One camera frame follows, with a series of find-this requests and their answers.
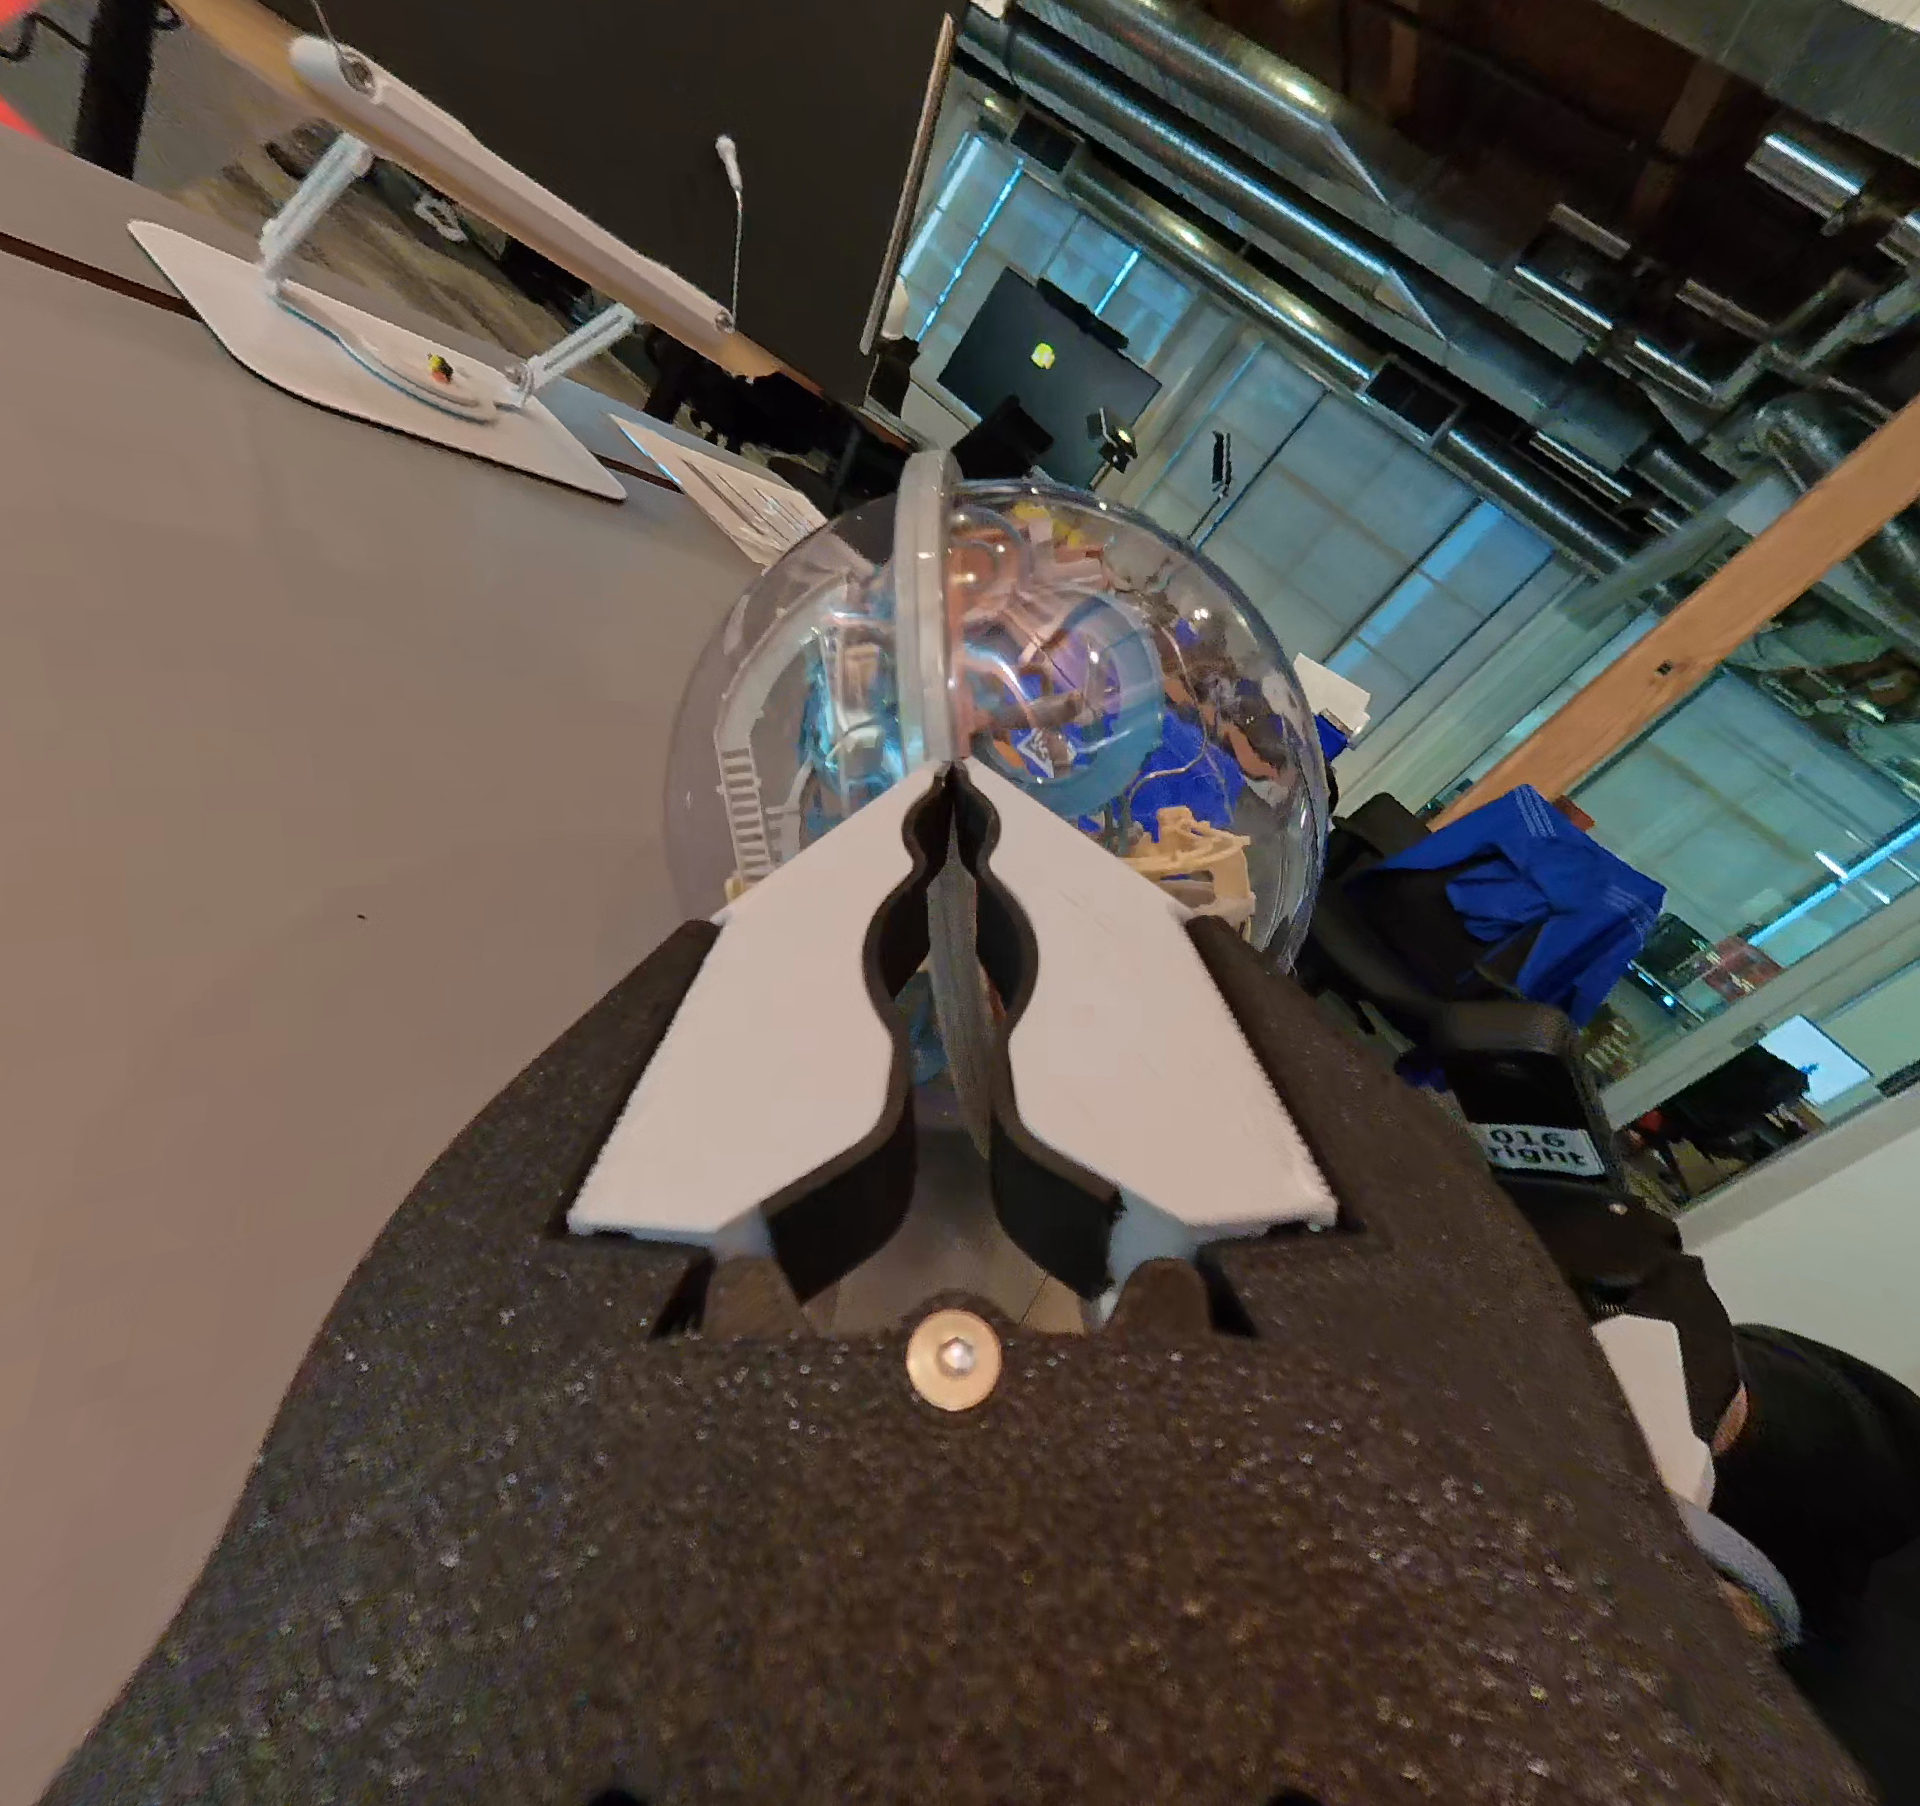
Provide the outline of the wooden beam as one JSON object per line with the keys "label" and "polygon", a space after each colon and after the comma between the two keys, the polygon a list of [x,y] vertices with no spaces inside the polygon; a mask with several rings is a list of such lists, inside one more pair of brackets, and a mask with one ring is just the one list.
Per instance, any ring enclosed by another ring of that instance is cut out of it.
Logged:
{"label": "wooden beam", "polygon": [[1550,800],[1571,792],[1915,499],[1917,402],[1910,402],[1435,824],[1454,827],[1515,786]]}

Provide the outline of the black wall monitor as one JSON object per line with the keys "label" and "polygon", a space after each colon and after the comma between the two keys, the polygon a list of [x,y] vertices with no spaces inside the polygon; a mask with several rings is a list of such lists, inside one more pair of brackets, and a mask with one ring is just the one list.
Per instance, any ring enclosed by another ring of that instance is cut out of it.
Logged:
{"label": "black wall monitor", "polygon": [[1039,467],[1073,483],[1089,483],[1109,435],[1133,435],[1162,394],[1162,379],[1124,351],[1120,328],[1014,264],[999,271],[939,384],[978,419],[1015,398],[1049,435]]}

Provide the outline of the black table leg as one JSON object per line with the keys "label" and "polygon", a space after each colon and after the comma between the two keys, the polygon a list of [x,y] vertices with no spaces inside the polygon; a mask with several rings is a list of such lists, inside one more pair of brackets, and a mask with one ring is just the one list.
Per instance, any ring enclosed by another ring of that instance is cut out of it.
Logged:
{"label": "black table leg", "polygon": [[99,0],[69,151],[135,179],[152,97],[156,34],[171,20],[159,0]]}

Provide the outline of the blue cloth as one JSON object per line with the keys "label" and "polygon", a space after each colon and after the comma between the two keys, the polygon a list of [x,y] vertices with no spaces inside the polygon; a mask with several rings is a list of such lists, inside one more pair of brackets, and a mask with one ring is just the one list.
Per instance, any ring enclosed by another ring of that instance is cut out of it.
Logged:
{"label": "blue cloth", "polygon": [[1441,1000],[1511,994],[1588,1028],[1642,957],[1666,887],[1539,789],[1477,807],[1367,867],[1353,898]]}

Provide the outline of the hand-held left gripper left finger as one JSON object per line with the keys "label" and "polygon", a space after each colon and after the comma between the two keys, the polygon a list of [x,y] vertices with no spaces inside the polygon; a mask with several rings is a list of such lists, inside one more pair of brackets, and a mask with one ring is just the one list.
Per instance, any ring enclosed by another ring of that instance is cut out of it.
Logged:
{"label": "hand-held left gripper left finger", "polygon": [[767,1258],[799,1300],[898,1233],[918,1164],[898,994],[932,948],[950,827],[950,771],[918,768],[708,920],[569,1233]]}

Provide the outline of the person's dark clothing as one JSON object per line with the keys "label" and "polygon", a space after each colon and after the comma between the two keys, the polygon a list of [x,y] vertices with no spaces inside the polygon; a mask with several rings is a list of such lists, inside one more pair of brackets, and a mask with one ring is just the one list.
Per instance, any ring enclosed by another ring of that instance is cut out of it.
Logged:
{"label": "person's dark clothing", "polygon": [[1724,1564],[1879,1802],[1917,1801],[1917,1392],[1763,1322],[1682,1333]]}

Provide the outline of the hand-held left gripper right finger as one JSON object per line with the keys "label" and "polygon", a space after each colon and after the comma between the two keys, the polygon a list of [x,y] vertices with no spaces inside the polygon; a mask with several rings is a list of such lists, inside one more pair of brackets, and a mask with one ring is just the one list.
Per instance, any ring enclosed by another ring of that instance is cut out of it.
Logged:
{"label": "hand-held left gripper right finger", "polygon": [[1267,972],[1028,792],[955,765],[983,972],[988,1178],[1004,1233],[1085,1305],[1145,1262],[1329,1227],[1338,1194],[1208,952]]}

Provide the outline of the silver ventilation duct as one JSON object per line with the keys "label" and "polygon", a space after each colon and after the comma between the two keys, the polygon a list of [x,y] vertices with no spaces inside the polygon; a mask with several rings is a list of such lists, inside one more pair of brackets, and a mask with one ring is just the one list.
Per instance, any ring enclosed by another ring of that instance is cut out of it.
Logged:
{"label": "silver ventilation duct", "polygon": [[964,41],[1089,146],[1103,199],[1571,557],[1608,570],[1677,522],[1646,405],[1528,294],[1523,222],[1444,160],[1175,0],[969,6]]}

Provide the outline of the black panel board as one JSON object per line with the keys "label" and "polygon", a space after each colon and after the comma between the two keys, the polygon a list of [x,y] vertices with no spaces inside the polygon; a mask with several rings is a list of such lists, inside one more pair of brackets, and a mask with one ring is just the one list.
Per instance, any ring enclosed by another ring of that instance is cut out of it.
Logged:
{"label": "black panel board", "polygon": [[969,0],[167,3],[329,122],[288,47],[364,54],[731,308],[695,351],[865,397]]}

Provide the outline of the white paper sheet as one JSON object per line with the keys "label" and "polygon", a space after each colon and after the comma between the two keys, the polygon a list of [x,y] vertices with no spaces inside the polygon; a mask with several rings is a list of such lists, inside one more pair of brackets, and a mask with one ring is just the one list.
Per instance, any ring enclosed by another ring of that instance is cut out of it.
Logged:
{"label": "white paper sheet", "polygon": [[708,520],[756,570],[770,570],[830,524],[806,495],[787,479],[692,448],[681,435],[612,422],[630,448]]}

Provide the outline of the clear plastic maze ball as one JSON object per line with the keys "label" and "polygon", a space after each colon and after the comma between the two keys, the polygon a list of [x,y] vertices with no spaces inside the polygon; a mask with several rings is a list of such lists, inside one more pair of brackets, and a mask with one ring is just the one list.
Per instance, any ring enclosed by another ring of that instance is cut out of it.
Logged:
{"label": "clear plastic maze ball", "polygon": [[1253,608],[1151,522],[1036,479],[960,483],[942,453],[749,582],[669,735],[668,855],[708,920],[918,768],[950,771],[916,977],[983,1153],[1004,1007],[978,948],[955,765],[1028,792],[1258,957],[1302,940],[1327,860],[1313,714]]}

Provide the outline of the white lever toy with base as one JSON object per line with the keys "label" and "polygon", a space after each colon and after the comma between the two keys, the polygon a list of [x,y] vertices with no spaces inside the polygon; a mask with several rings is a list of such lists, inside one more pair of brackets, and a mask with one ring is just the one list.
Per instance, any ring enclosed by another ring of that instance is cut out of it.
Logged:
{"label": "white lever toy with base", "polygon": [[[621,506],[621,478],[545,405],[545,391],[636,324],[672,328],[683,345],[722,356],[741,338],[734,310],[501,160],[364,54],[295,37],[288,60],[342,134],[269,218],[255,256],[227,253],[153,221],[131,221],[131,239],[227,354],[270,388],[342,419]],[[381,155],[434,181],[449,201],[480,208],[612,303],[583,328],[503,372],[295,282],[301,242]]]}

